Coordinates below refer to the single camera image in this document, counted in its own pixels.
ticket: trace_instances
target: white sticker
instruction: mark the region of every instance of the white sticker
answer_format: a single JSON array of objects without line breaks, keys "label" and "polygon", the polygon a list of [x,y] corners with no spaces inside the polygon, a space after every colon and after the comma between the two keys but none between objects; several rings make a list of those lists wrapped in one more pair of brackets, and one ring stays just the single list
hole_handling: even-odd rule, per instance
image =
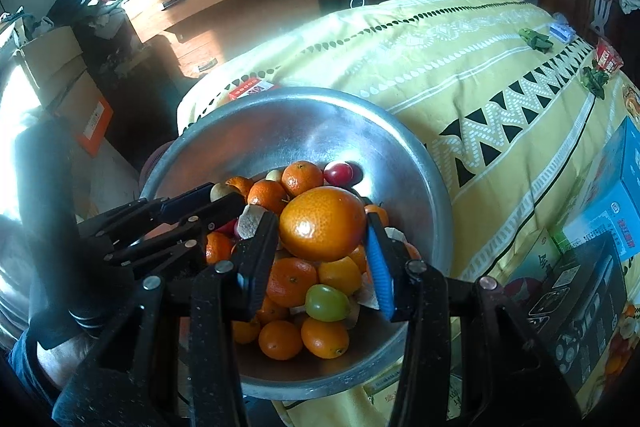
[{"label": "white sticker", "polygon": [[574,268],[570,268],[569,270],[564,270],[556,283],[551,286],[551,288],[558,288],[560,286],[565,286],[566,284],[570,284],[572,280],[574,280],[575,274],[578,273],[580,266],[575,266]]},{"label": "white sticker", "polygon": [[94,135],[95,128],[98,127],[98,122],[100,121],[100,117],[103,113],[104,106],[98,102],[98,105],[95,106],[94,111],[91,113],[91,117],[89,117],[89,122],[84,128],[84,133],[82,133],[87,140],[91,140],[91,137]]}]

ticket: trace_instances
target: bowl rim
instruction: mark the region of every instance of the bowl rim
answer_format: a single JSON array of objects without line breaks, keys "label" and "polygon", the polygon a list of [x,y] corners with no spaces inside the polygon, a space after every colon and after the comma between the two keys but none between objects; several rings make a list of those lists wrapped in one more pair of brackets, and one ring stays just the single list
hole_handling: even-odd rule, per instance
[{"label": "bowl rim", "polygon": [[[210,126],[248,108],[258,107],[265,103],[289,102],[291,100],[315,100],[356,112],[392,134],[400,142],[401,146],[411,154],[412,159],[421,171],[423,179],[425,181],[429,179],[430,204],[431,208],[434,209],[433,214],[438,215],[438,219],[434,221],[433,244],[438,251],[442,252],[441,257],[448,261],[447,265],[437,268],[448,276],[453,260],[453,217],[449,193],[435,162],[415,134],[396,117],[367,100],[339,90],[324,87],[279,87],[278,89],[252,94],[251,96],[244,96],[234,100],[233,103],[227,103],[222,107],[216,108],[209,114],[198,118],[166,150],[149,174],[140,197],[155,198],[156,191],[174,160],[191,141],[197,139]],[[406,330],[407,324],[402,325],[379,350],[339,375],[329,375],[290,383],[276,383],[241,375],[242,391],[249,396],[272,400],[304,400],[346,391],[380,374],[402,357]]]}]

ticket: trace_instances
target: blue sleeve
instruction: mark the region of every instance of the blue sleeve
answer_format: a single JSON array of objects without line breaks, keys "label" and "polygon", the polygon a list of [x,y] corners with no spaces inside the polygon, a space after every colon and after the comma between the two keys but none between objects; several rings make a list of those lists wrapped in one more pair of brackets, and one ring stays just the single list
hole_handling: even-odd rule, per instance
[{"label": "blue sleeve", "polygon": [[25,330],[7,355],[7,362],[31,396],[46,407],[49,414],[60,391],[51,383],[40,367],[36,353],[36,340]]}]

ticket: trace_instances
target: red grape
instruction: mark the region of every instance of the red grape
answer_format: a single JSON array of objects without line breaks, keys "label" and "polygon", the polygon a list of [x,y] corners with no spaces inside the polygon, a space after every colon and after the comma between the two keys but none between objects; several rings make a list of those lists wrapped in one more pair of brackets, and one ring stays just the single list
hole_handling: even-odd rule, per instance
[{"label": "red grape", "polygon": [[324,168],[324,179],[335,187],[348,187],[353,180],[353,168],[346,162],[331,162]]},{"label": "red grape", "polygon": [[221,227],[217,227],[216,228],[216,232],[220,232],[220,233],[223,233],[225,235],[233,236],[237,222],[238,222],[238,218],[236,217],[236,219],[232,219],[226,225],[222,225]]}]

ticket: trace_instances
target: black box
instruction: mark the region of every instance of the black box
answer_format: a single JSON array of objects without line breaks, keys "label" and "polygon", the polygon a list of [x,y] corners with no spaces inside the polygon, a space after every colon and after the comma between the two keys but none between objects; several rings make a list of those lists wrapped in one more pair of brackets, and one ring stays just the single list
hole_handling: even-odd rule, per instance
[{"label": "black box", "polygon": [[563,254],[540,295],[527,318],[577,393],[609,344],[626,303],[611,233]]}]

